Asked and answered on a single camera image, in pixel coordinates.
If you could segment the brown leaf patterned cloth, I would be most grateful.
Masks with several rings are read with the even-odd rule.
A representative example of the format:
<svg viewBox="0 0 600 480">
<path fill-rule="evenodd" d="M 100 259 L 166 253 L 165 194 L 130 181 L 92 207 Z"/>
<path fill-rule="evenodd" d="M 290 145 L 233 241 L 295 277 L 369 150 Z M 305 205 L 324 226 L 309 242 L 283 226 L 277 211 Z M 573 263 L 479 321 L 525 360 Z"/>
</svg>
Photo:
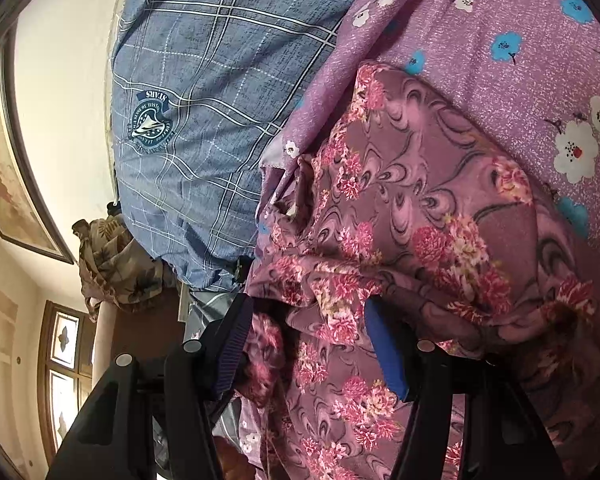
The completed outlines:
<svg viewBox="0 0 600 480">
<path fill-rule="evenodd" d="M 105 218 L 77 221 L 72 232 L 80 241 L 81 294 L 92 321 L 104 302 L 140 313 L 157 307 L 168 290 L 178 289 L 170 266 L 151 257 L 125 225 L 119 203 L 107 205 Z"/>
</svg>

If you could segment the blue plaid pillow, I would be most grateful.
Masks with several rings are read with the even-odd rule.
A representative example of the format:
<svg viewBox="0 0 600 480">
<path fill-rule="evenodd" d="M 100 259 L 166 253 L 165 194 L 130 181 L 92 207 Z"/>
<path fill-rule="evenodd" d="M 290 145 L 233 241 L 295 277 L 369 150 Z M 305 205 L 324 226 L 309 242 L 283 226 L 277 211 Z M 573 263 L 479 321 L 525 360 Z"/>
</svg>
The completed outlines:
<svg viewBox="0 0 600 480">
<path fill-rule="evenodd" d="M 257 238 L 260 157 L 354 0 L 124 0 L 111 55 L 124 221 L 183 283 L 221 290 Z"/>
</svg>

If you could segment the wooden glass panel door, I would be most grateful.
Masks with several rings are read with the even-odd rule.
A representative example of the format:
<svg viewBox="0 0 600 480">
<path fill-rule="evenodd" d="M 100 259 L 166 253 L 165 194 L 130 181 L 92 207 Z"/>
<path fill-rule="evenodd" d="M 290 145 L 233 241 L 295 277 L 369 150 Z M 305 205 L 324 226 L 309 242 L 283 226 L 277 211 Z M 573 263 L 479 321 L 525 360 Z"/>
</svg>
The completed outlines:
<svg viewBox="0 0 600 480">
<path fill-rule="evenodd" d="M 50 463 L 92 390 L 96 325 L 83 312 L 45 304 L 38 342 L 38 421 Z"/>
</svg>

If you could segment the maroon floral patterned garment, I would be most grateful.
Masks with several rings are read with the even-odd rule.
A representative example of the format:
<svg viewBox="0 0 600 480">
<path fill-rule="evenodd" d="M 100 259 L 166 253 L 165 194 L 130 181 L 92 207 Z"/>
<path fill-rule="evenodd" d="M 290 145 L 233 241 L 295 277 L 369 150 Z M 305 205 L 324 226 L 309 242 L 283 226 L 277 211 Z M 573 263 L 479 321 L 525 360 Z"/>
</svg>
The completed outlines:
<svg viewBox="0 0 600 480">
<path fill-rule="evenodd" d="M 381 374 L 373 296 L 451 356 L 506 359 L 568 478 L 600 463 L 600 255 L 434 89 L 362 64 L 261 218 L 247 292 L 270 305 L 242 449 L 263 478 L 389 477 L 411 407 Z"/>
</svg>

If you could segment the framed wall picture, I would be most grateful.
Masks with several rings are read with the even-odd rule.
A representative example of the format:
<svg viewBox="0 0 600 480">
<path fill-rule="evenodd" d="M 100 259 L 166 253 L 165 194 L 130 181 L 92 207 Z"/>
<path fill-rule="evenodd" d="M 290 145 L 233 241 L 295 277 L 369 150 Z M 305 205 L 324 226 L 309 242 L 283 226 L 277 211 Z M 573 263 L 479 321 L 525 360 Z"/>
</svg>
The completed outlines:
<svg viewBox="0 0 600 480">
<path fill-rule="evenodd" d="M 0 39 L 0 237 L 29 252 L 68 264 L 73 255 L 36 184 L 18 117 L 15 31 Z"/>
</svg>

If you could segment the purple flowered cloth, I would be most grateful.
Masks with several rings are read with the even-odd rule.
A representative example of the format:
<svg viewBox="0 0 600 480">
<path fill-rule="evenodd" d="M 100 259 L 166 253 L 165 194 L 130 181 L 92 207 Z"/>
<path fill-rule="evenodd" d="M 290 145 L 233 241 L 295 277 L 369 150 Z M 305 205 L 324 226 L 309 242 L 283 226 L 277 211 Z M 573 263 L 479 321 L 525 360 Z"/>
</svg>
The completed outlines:
<svg viewBox="0 0 600 480">
<path fill-rule="evenodd" d="M 261 158 L 265 196 L 366 60 L 431 84 L 546 183 L 600 248 L 600 23 L 585 0 L 355 0 L 334 52 Z"/>
</svg>

